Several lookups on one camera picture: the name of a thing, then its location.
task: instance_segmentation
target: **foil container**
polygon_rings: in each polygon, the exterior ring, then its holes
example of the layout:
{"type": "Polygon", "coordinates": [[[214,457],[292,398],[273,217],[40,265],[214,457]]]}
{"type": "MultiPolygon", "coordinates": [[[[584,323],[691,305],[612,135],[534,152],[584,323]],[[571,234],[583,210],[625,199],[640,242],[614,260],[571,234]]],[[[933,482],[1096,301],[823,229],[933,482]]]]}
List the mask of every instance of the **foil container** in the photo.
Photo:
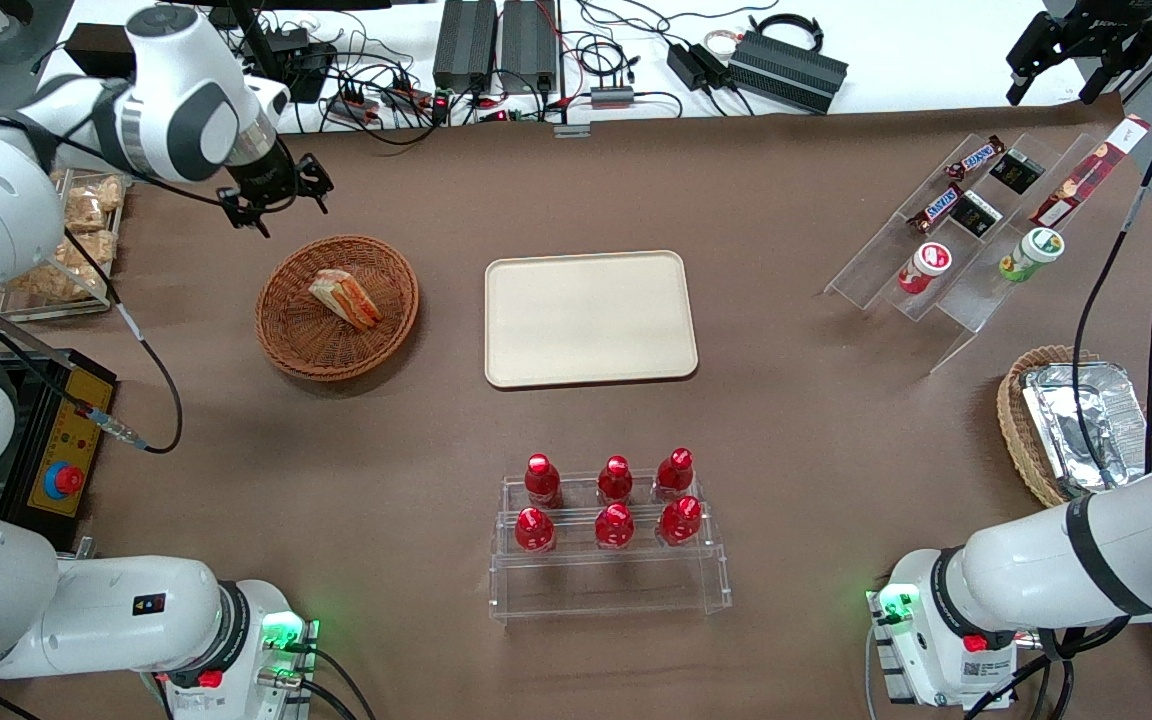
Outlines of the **foil container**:
{"type": "Polygon", "coordinates": [[[1126,370],[1112,363],[1083,363],[1078,382],[1092,450],[1078,429],[1071,366],[1040,365],[1020,376],[1021,393],[1052,475],[1069,498],[1135,483],[1144,477],[1146,447],[1152,452],[1144,437],[1144,414],[1126,370]]]}

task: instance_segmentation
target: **red button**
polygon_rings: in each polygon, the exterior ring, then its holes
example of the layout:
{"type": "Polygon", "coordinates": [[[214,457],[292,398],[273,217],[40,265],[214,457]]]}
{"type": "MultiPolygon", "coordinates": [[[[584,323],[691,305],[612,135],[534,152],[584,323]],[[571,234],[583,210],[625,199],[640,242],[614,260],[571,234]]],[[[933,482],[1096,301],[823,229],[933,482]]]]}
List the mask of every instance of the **red button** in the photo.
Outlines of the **red button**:
{"type": "Polygon", "coordinates": [[[74,495],[83,487],[83,471],[74,465],[61,468],[56,473],[56,488],[63,495],[74,495]]]}

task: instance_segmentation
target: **red bottle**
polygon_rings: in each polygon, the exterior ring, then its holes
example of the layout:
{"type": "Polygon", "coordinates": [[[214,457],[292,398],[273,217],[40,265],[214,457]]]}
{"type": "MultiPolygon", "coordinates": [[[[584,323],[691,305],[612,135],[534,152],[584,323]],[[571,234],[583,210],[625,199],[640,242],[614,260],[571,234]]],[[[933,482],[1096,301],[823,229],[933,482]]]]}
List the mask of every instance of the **red bottle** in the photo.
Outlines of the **red bottle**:
{"type": "Polygon", "coordinates": [[[700,532],[700,501],[684,495],[666,505],[657,523],[657,539],[669,546],[685,543],[700,532]]]}
{"type": "Polygon", "coordinates": [[[598,473],[598,501],[602,505],[630,501],[634,488],[634,475],[630,475],[630,462],[620,455],[607,458],[607,465],[598,473]]]}
{"type": "Polygon", "coordinates": [[[594,538],[602,550],[620,550],[634,537],[634,515],[620,502],[613,502],[599,511],[594,520],[594,538]]]}
{"type": "Polygon", "coordinates": [[[691,452],[680,447],[660,462],[657,479],[652,483],[652,497],[660,502],[679,500],[691,487],[692,475],[691,452]]]}
{"type": "Polygon", "coordinates": [[[558,478],[558,468],[544,455],[535,454],[526,461],[526,475],[522,477],[526,486],[526,497],[536,507],[548,507],[558,510],[563,506],[563,486],[558,478]]]}
{"type": "Polygon", "coordinates": [[[513,539],[526,552],[550,552],[558,543],[554,521],[535,507],[518,511],[518,523],[513,528],[513,539]]]}

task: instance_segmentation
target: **green led light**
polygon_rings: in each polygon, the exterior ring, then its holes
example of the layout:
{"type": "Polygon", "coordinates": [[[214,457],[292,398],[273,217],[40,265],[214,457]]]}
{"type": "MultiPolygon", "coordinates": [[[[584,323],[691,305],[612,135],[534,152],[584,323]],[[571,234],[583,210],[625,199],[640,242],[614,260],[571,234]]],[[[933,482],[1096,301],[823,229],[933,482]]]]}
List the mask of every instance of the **green led light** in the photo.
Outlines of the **green led light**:
{"type": "Polygon", "coordinates": [[[279,650],[287,647],[287,643],[300,641],[304,631],[305,620],[301,620],[291,611],[274,612],[262,621],[262,639],[279,650]]]}
{"type": "Polygon", "coordinates": [[[878,602],[888,616],[895,615],[909,620],[914,615],[914,606],[918,602],[918,588],[908,583],[887,585],[878,592],[878,602]]]}

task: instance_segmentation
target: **wicker basket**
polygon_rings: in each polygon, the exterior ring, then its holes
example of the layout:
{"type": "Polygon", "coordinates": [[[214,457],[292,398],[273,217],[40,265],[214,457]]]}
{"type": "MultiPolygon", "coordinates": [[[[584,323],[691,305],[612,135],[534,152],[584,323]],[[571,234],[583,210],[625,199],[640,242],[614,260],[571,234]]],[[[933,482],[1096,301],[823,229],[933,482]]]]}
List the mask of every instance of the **wicker basket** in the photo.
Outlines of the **wicker basket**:
{"type": "Polygon", "coordinates": [[[343,381],[393,355],[416,324],[420,290],[411,265],[371,237],[328,237],[302,247],[270,275],[256,302],[256,336],[285,373],[310,381],[343,381]],[[365,287],[382,320],[358,331],[310,295],[319,270],[346,270],[365,287]]]}
{"type": "MultiPolygon", "coordinates": [[[[1083,351],[1082,355],[1082,363],[1100,359],[1100,356],[1087,351],[1083,351]]],[[[1025,480],[1029,492],[1034,493],[1034,497],[1047,507],[1068,502],[1070,498],[1061,492],[1060,484],[1047,465],[1047,452],[1043,449],[1043,441],[1038,438],[1033,422],[1029,419],[1029,409],[1020,392],[1020,374],[1038,365],[1070,363],[1073,357],[1074,348],[1063,344],[1034,348],[1021,355],[998,385],[998,425],[1002,429],[1007,452],[1011,454],[1011,463],[1015,464],[1020,478],[1025,480]]]]}

